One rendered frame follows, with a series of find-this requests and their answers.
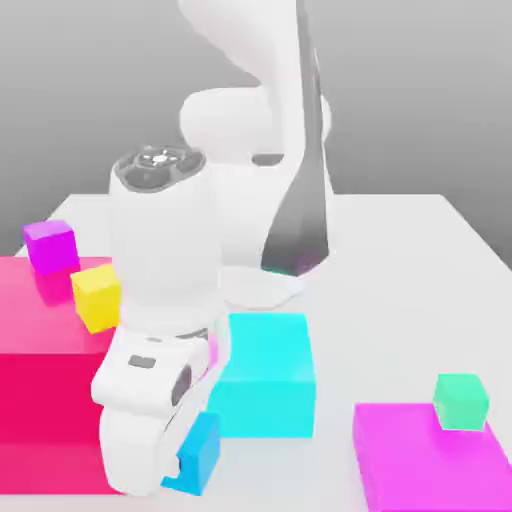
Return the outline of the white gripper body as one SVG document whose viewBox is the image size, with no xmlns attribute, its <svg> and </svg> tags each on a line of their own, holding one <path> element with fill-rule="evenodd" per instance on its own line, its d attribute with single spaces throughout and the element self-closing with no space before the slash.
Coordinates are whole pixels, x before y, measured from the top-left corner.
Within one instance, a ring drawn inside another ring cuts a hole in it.
<svg viewBox="0 0 512 512">
<path fill-rule="evenodd" d="M 178 451 L 197 419 L 195 406 L 171 418 L 156 418 L 104 408 L 99 437 L 109 485 L 124 494 L 152 494 L 166 477 L 180 474 Z"/>
</svg>

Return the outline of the small blue cube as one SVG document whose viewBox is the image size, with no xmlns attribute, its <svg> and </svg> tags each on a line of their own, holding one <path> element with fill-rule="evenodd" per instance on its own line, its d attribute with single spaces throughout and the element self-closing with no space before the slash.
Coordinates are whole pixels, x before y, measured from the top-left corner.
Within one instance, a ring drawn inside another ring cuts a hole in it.
<svg viewBox="0 0 512 512">
<path fill-rule="evenodd" d="M 180 473 L 165 476 L 163 488 L 201 496 L 220 456 L 220 416 L 202 412 L 177 453 Z"/>
</svg>

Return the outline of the small yellow cube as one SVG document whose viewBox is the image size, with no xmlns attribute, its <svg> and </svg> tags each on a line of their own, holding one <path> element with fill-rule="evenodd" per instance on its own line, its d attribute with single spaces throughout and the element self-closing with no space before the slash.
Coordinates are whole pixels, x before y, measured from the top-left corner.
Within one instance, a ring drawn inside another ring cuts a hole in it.
<svg viewBox="0 0 512 512">
<path fill-rule="evenodd" d="M 121 287 L 111 263 L 72 273 L 71 284 L 76 312 L 89 333 L 119 324 Z"/>
</svg>

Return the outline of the small purple cube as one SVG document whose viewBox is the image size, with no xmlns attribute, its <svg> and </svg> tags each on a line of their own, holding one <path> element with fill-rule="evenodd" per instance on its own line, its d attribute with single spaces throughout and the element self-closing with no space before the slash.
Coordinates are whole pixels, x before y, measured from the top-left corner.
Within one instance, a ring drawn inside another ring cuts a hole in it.
<svg viewBox="0 0 512 512">
<path fill-rule="evenodd" d="M 26 224 L 23 236 L 29 260 L 39 274 L 79 267 L 74 231 L 66 221 L 57 219 Z"/>
</svg>

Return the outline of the small green cube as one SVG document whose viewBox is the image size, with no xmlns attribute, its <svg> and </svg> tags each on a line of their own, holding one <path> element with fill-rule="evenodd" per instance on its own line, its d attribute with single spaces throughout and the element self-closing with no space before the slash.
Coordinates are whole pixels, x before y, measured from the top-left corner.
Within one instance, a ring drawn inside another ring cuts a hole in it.
<svg viewBox="0 0 512 512">
<path fill-rule="evenodd" d="M 490 400 L 476 374 L 440 373 L 437 376 L 433 405 L 444 430 L 482 431 Z"/>
</svg>

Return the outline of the large pink box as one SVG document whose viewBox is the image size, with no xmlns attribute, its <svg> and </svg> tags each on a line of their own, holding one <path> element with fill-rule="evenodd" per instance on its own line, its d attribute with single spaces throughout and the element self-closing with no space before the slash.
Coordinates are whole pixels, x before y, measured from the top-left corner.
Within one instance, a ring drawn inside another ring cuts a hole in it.
<svg viewBox="0 0 512 512">
<path fill-rule="evenodd" d="M 113 332 L 91 334 L 68 273 L 0 257 L 0 495 L 109 495 L 90 385 Z"/>
</svg>

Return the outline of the large cyan box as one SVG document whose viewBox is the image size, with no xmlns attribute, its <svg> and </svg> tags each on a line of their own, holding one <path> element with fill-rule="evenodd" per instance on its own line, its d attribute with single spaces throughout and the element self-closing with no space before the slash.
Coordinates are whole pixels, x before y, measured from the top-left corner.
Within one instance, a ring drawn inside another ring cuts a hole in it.
<svg viewBox="0 0 512 512">
<path fill-rule="evenodd" d="M 303 313 L 232 313 L 231 357 L 208 410 L 228 439 L 310 438 L 316 375 Z"/>
</svg>

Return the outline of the large magenta box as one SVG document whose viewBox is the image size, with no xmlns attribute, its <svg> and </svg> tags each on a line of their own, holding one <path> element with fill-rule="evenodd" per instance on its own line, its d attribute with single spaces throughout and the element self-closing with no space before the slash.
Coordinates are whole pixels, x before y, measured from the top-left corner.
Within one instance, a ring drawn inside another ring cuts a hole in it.
<svg viewBox="0 0 512 512">
<path fill-rule="evenodd" d="M 491 427 L 449 431 L 429 403 L 358 403 L 352 436 L 369 512 L 512 512 Z"/>
</svg>

